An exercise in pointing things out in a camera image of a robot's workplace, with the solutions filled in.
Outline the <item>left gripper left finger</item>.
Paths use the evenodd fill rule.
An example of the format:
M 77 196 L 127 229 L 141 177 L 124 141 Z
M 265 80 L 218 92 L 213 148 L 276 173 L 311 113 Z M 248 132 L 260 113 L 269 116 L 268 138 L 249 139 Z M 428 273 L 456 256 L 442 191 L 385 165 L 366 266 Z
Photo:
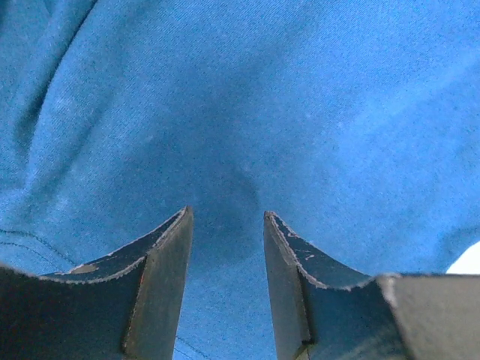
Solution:
M 171 359 L 191 254 L 185 207 L 66 273 L 1 267 L 3 359 Z

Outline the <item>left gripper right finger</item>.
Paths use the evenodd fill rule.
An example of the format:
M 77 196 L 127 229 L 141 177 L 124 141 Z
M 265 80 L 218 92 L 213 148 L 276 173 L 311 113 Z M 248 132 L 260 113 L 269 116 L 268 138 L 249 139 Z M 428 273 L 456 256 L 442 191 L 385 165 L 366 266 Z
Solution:
M 362 274 L 264 214 L 279 359 L 477 359 L 479 277 Z

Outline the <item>blue t shirt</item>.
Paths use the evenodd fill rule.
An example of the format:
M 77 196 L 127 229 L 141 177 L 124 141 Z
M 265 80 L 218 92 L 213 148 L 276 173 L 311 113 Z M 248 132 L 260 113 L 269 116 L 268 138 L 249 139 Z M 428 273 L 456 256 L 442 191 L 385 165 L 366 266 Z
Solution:
M 194 211 L 177 359 L 273 359 L 263 214 L 367 274 L 479 242 L 477 1 L 3 1 L 1 261 Z

